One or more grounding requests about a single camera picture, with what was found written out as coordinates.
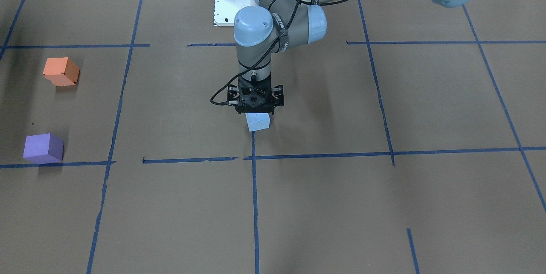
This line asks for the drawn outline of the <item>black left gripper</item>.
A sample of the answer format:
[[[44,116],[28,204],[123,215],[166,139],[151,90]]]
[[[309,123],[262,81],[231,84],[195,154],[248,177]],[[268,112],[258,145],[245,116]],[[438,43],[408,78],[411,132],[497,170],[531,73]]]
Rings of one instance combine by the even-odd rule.
[[[271,76],[263,80],[247,80],[238,78],[238,103],[235,110],[238,113],[273,114],[275,105],[272,99]]]

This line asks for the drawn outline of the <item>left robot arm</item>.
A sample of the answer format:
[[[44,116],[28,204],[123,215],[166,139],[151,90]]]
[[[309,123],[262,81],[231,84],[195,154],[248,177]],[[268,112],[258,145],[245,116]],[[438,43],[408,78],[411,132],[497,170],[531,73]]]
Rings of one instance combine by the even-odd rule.
[[[238,74],[226,85],[227,99],[218,105],[236,112],[273,114],[284,105],[282,85],[271,85],[273,53],[311,44],[326,35],[323,7],[348,0],[254,0],[234,17],[234,40]],[[431,0],[445,8],[459,7],[469,0]]]

